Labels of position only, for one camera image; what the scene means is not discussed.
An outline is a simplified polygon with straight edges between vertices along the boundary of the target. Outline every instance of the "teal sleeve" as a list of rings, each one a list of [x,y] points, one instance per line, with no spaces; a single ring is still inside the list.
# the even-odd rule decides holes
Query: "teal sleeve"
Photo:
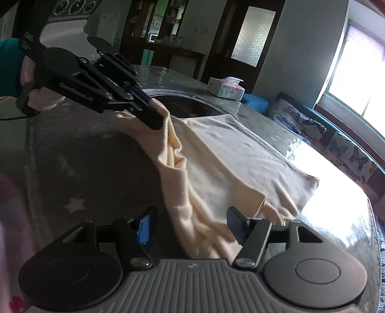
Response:
[[[20,69],[24,53],[17,47],[19,40],[0,40],[0,97],[19,97],[22,91]]]

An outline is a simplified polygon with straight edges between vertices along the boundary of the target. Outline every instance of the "star pattern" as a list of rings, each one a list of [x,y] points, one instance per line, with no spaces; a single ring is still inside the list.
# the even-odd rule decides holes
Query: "star pattern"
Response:
[[[85,210],[84,206],[84,200],[85,199],[76,199],[76,198],[71,198],[70,203],[65,205],[64,207],[70,212],[74,213],[77,210]]]

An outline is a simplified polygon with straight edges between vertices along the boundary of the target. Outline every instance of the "window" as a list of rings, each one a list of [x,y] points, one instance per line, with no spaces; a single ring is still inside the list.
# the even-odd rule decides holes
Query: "window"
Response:
[[[274,16],[274,11],[249,7],[231,57],[257,66]]]
[[[385,137],[385,44],[349,24],[327,94]]]

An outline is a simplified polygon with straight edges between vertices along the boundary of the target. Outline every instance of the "white star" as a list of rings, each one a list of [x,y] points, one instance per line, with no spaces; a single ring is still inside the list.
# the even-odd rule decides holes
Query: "white star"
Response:
[[[64,206],[70,213],[74,213],[77,210],[85,210],[84,199],[71,198],[70,203]]]
[[[65,175],[67,177],[71,177],[76,175],[76,173],[70,168],[70,165],[68,164],[67,160],[64,158],[64,156],[59,154],[59,163],[60,163],[60,171],[65,172]]]

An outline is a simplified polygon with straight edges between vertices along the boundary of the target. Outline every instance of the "circular pad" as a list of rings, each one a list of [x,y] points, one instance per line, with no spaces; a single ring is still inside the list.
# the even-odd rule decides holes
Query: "circular pad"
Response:
[[[119,52],[118,48],[112,46],[108,41],[100,37],[89,36],[87,37],[88,42],[93,45],[97,50],[100,50],[109,54],[117,54]]]
[[[78,311],[110,296],[123,272],[110,255],[93,251],[90,256],[41,256],[31,258],[19,272],[26,301],[50,311]]]
[[[330,284],[341,275],[338,265],[324,259],[304,260],[297,265],[295,272],[311,284]]]
[[[364,266],[326,241],[292,244],[266,263],[263,278],[278,297],[316,310],[356,303],[367,283]]]

